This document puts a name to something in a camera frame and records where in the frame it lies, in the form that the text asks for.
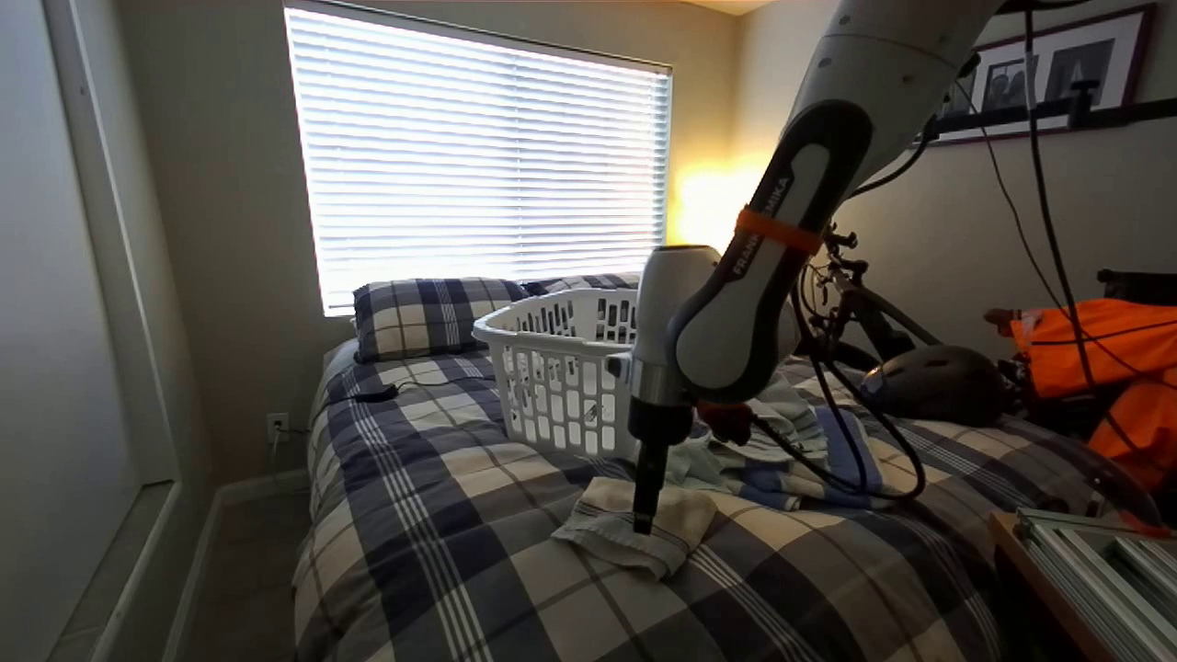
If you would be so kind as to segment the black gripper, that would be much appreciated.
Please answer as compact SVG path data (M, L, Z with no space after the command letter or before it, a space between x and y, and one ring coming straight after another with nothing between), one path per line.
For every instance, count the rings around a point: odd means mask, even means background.
M637 476L650 481L649 500L643 481L632 481L632 534L649 534L649 524L657 518L666 458L690 434L690 408L632 400L630 434L639 440Z

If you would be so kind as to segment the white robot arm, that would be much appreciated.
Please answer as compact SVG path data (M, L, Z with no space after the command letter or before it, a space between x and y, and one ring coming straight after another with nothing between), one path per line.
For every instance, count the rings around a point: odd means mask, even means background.
M1007 0L839 0L724 253L655 248L637 296L632 529L650 534L668 450L703 400L751 400L784 358L784 304L836 211L939 114Z

